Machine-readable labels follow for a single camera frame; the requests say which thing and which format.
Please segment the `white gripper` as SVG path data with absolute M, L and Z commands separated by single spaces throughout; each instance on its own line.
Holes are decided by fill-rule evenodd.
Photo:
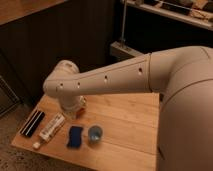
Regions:
M 59 100 L 60 107 L 68 114 L 77 114 L 86 107 L 86 99 L 83 96 L 71 96 Z

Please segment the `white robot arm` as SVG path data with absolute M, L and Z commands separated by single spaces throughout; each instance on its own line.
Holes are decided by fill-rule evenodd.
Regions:
M 43 83 L 62 109 L 84 95 L 159 93 L 158 171 L 213 171 L 213 48 L 186 46 L 81 73 L 60 61 Z

